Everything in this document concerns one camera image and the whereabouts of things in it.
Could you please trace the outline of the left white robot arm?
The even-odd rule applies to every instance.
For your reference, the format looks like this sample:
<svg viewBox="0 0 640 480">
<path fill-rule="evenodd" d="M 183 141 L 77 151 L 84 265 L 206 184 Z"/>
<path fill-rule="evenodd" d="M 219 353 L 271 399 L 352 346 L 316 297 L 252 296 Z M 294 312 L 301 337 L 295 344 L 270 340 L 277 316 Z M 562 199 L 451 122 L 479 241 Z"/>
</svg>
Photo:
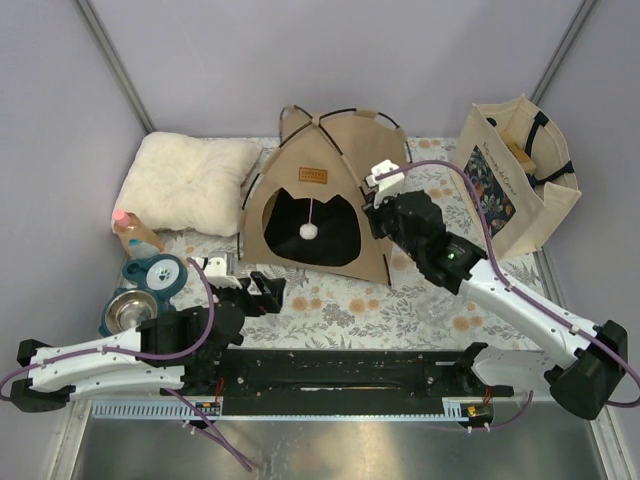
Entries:
<svg viewBox="0 0 640 480">
<path fill-rule="evenodd" d="M 27 413 L 61 409 L 77 398 L 113 389 L 181 389 L 205 395 L 216 386 L 215 361 L 240 333 L 248 317 L 277 314 L 286 281 L 256 271 L 246 278 L 200 273 L 206 307 L 169 311 L 139 326 L 99 340 L 52 347 L 34 339 L 20 343 L 21 367 L 2 379 L 1 398 Z"/>
</svg>

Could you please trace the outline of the white fluffy cushion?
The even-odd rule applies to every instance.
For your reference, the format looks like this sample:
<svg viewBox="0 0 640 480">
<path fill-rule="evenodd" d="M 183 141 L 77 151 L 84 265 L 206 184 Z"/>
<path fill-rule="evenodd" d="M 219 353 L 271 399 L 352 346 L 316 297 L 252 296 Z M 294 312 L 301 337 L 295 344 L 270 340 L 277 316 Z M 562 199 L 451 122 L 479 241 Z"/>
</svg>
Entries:
<svg viewBox="0 0 640 480">
<path fill-rule="evenodd" d="M 238 138 L 154 132 L 141 142 L 115 202 L 153 230 L 238 232 L 241 185 L 262 147 Z"/>
</svg>

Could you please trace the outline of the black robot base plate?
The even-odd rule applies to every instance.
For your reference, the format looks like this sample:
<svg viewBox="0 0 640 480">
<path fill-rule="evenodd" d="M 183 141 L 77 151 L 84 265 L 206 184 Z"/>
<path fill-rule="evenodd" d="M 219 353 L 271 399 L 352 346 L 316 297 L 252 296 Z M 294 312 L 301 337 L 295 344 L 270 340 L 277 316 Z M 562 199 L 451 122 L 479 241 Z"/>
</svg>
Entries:
<svg viewBox="0 0 640 480">
<path fill-rule="evenodd" d="M 184 396 L 271 398 L 304 392 L 391 392 L 403 398 L 509 398 L 509 386 L 486 386 L 465 351 L 228 349 L 190 368 Z"/>
</svg>

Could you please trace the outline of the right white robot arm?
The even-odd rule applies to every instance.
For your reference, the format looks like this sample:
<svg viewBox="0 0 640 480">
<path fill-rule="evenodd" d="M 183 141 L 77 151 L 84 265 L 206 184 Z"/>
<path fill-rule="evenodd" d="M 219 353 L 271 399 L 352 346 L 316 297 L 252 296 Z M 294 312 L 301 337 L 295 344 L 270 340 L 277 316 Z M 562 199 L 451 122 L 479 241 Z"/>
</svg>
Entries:
<svg viewBox="0 0 640 480">
<path fill-rule="evenodd" d="M 594 420 L 610 404 L 628 365 L 628 334 L 575 315 L 507 276 L 472 242 L 446 229 L 441 209 L 423 191 L 384 197 L 370 193 L 363 212 L 374 238 L 387 238 L 437 287 L 496 314 L 541 348 L 511 355 L 479 348 L 455 371 L 455 383 L 475 396 L 488 386 L 547 390 L 566 411 Z"/>
</svg>

